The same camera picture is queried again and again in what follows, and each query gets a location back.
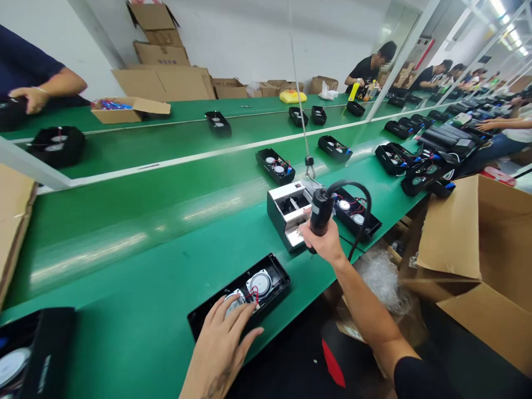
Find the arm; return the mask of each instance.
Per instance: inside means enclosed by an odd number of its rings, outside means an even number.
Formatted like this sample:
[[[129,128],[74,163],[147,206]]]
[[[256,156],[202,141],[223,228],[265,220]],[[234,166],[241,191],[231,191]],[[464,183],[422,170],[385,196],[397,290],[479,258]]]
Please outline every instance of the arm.
[[[300,226],[308,247],[329,262],[338,278],[347,300],[347,307],[371,346],[386,375],[393,379],[395,366],[403,357],[420,357],[401,335],[388,310],[364,283],[345,257],[340,245],[338,227],[331,219],[323,237],[314,235],[307,224]]]

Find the plastic bag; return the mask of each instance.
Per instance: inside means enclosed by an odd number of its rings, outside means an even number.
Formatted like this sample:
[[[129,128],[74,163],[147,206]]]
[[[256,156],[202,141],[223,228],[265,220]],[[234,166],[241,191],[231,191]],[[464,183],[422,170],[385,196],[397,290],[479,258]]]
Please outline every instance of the plastic bag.
[[[325,83],[325,80],[322,80],[321,81],[321,93],[318,94],[318,96],[321,99],[333,101],[336,97],[338,97],[338,92],[336,90],[329,90],[329,86],[327,86],[327,83]]]
[[[304,103],[306,101],[305,93],[300,91],[299,94],[301,95],[301,102]],[[287,104],[296,104],[299,102],[298,92],[296,90],[285,90],[279,94],[279,98],[282,102]]]
[[[260,90],[260,82],[251,82],[245,89],[248,96],[251,98],[255,96],[255,92]]]
[[[410,310],[410,296],[400,285],[397,267],[380,245],[374,245],[354,264],[364,283],[391,313],[405,315]]]

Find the workbench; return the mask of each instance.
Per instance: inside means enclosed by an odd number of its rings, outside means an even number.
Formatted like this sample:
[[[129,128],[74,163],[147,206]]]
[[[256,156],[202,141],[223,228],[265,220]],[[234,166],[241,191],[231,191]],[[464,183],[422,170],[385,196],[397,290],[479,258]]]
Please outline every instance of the workbench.
[[[326,108],[323,128],[360,120],[343,112],[345,100],[345,95],[334,103],[309,96],[304,107],[332,105]],[[240,107],[247,104],[252,108]],[[233,136],[222,144],[211,136],[203,117],[214,109],[232,117]],[[74,125],[84,132],[103,131],[87,136],[90,151],[112,148],[115,142],[114,162],[109,154],[92,154],[87,165],[64,170],[71,177],[161,161],[161,156],[171,159],[282,139],[38,196],[0,322],[43,307],[76,307],[78,327],[66,397],[177,397],[194,348],[187,314],[270,252],[289,273],[291,288],[264,320],[265,331],[248,358],[335,280],[320,257],[311,259],[308,251],[289,254],[266,212],[266,191],[275,184],[257,164],[256,151],[272,147],[291,160],[296,180],[305,172],[304,140],[288,121],[287,109],[272,98],[175,103],[166,125],[147,122],[125,130],[131,125],[102,125],[88,109],[69,109],[35,117],[24,130],[4,134],[23,140],[40,127]],[[400,111],[383,104],[376,116]],[[346,164],[318,148],[320,134],[308,138],[321,183],[348,178],[364,184],[372,195],[372,213],[382,227],[363,250],[424,196],[407,197],[401,178],[387,175],[374,157],[376,146],[388,141],[410,150],[417,147],[412,139],[402,141],[384,131],[387,121],[328,132],[352,149]],[[311,132],[320,128],[312,122],[308,126]],[[201,151],[195,151],[198,143],[204,146]],[[149,150],[141,151],[142,146]],[[348,191],[360,195],[354,188]],[[339,228],[354,240],[347,229]],[[342,244],[347,251],[349,245]],[[360,254],[356,251],[353,260]]]

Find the hand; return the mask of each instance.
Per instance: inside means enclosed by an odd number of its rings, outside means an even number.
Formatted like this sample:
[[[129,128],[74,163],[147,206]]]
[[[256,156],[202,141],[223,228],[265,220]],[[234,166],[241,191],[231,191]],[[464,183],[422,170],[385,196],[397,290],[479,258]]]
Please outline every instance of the hand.
[[[521,97],[512,98],[510,104],[520,106],[525,101]]]
[[[500,128],[500,126],[499,126],[498,122],[487,122],[487,121],[484,121],[483,123],[476,125],[476,128],[478,130],[480,130],[480,131],[488,131],[488,130],[491,130],[491,129],[498,129],[498,128]]]
[[[38,114],[46,106],[49,95],[36,88],[18,88],[9,92],[9,97],[21,97],[24,96],[28,99],[28,106],[26,108],[26,114]]]
[[[255,303],[240,305],[226,317],[229,306],[238,299],[223,296],[205,317],[199,334],[180,399],[222,399],[237,377],[251,344],[264,329],[251,330],[242,343],[240,336],[256,307]]]
[[[310,209],[305,209],[305,213],[310,213]],[[346,259],[344,250],[340,245],[340,235],[338,233],[338,226],[333,221],[329,219],[329,224],[327,225],[327,231],[323,237],[318,237],[312,231],[310,231],[310,220],[305,224],[299,226],[301,233],[303,234],[303,239],[305,244],[309,248],[314,248],[316,252],[324,258],[331,265],[335,265],[339,262],[342,262]]]

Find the black hair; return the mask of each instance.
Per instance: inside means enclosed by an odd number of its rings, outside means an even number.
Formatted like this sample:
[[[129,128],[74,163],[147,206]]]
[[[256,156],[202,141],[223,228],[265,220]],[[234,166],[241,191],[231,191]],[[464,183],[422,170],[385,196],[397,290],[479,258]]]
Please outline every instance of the black hair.
[[[449,70],[453,66],[453,60],[443,60],[441,65],[443,65],[445,67],[445,72],[444,73],[447,73],[447,72],[449,72]]]
[[[395,50],[397,49],[397,44],[394,42],[386,42],[378,50],[378,53],[381,57],[384,57],[385,62],[389,63],[393,56],[395,55]]]

